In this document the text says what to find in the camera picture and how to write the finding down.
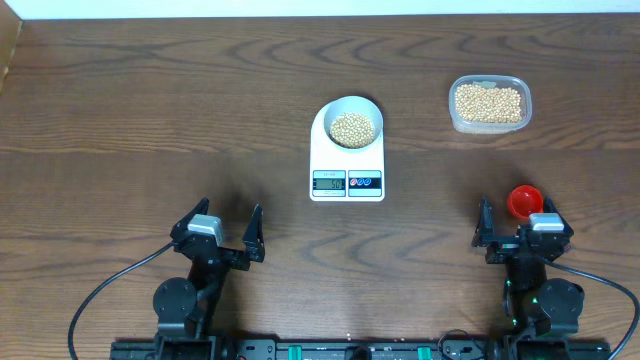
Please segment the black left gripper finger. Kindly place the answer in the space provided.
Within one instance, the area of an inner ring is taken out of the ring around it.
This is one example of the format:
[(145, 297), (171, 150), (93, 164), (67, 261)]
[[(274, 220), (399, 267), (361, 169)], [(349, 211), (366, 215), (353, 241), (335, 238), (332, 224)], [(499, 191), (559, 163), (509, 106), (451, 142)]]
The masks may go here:
[(242, 237), (245, 252), (253, 262), (262, 263), (265, 258), (265, 244), (263, 236), (263, 209), (256, 205), (247, 229)]
[(184, 217), (182, 217), (171, 229), (170, 238), (173, 243), (180, 243), (186, 233), (189, 232), (188, 224), (196, 215), (206, 215), (209, 208), (209, 199), (203, 197), (197, 205), (189, 211)]

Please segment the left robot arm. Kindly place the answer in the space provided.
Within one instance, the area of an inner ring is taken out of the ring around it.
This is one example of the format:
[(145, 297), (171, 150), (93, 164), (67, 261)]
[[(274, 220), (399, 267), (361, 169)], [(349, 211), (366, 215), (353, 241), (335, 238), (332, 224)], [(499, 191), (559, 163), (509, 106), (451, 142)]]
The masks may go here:
[(228, 273), (247, 271), (265, 258), (263, 209), (254, 207), (242, 236), (242, 249), (222, 245), (220, 218), (208, 213), (204, 198), (172, 228), (174, 251), (191, 261), (187, 277), (164, 281), (153, 297), (158, 316), (155, 359), (234, 359), (237, 346), (224, 335), (210, 332), (214, 311)]

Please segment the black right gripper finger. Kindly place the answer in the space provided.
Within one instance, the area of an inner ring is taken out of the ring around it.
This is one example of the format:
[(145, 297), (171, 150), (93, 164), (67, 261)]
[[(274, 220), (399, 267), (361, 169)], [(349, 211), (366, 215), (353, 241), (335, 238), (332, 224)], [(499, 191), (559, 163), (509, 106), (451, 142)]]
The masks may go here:
[(486, 196), (482, 197), (479, 209), (479, 219), (474, 232), (472, 246), (487, 247), (494, 241), (495, 229), (492, 217), (492, 206)]
[(543, 202), (543, 213), (557, 213), (561, 216), (565, 229), (561, 232), (564, 236), (572, 237), (574, 235), (573, 228), (569, 225), (569, 223), (565, 220), (565, 218), (561, 215), (560, 211), (557, 209), (555, 204), (553, 203), (550, 197), (546, 197)]

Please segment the red plastic measuring scoop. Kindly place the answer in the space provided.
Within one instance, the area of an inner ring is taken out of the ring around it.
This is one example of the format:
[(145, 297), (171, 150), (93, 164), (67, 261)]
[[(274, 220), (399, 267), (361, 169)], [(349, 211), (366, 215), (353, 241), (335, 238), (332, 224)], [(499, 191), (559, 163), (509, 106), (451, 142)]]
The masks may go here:
[(528, 219), (531, 214), (542, 213), (543, 205), (541, 192), (532, 185), (520, 185), (507, 197), (507, 209), (518, 219)]

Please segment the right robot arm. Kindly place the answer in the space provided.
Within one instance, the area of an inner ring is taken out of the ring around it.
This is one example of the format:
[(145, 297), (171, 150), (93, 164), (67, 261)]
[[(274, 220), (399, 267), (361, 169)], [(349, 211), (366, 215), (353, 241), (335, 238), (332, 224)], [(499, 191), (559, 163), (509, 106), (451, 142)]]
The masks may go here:
[(549, 198), (543, 211), (531, 214), (514, 235), (497, 235), (492, 207), (481, 200), (472, 245), (486, 250), (488, 264), (505, 267), (503, 307), (514, 321), (510, 333), (487, 345), (487, 359), (572, 357), (568, 338), (578, 332), (584, 290), (568, 280), (548, 278), (546, 268), (565, 253), (573, 235)]

